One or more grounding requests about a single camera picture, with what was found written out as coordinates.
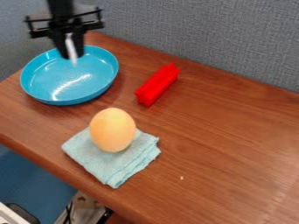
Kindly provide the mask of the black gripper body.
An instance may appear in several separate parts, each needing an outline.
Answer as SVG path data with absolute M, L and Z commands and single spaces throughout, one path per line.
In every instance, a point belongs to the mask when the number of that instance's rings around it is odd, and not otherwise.
M 75 32 L 76 28 L 82 28 L 84 32 L 104 28 L 99 7 L 91 10 L 75 10 L 75 14 L 64 19 L 52 18 L 50 12 L 39 13 L 27 16 L 24 22 L 32 39 L 50 37 L 54 31 L 70 33 Z

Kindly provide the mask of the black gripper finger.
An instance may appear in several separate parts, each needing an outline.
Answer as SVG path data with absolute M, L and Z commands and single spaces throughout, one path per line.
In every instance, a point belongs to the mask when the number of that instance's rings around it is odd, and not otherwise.
M 80 58 L 84 53 L 84 31 L 83 30 L 76 30 L 72 33 L 72 40 L 74 40 L 76 54 L 78 54 L 78 57 Z
M 67 50 L 67 45 L 66 45 L 66 35 L 60 32 L 55 32 L 52 34 L 52 42 L 60 52 L 60 56 L 64 58 L 64 59 L 68 59 L 70 56 L 68 56 L 68 50 Z

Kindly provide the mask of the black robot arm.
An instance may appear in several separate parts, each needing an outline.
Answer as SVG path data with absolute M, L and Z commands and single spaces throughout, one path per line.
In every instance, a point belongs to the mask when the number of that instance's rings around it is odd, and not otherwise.
M 75 60 L 84 54 L 87 31 L 104 28 L 102 9 L 75 0 L 47 0 L 48 10 L 24 18 L 32 39 L 50 38 L 60 56 Z

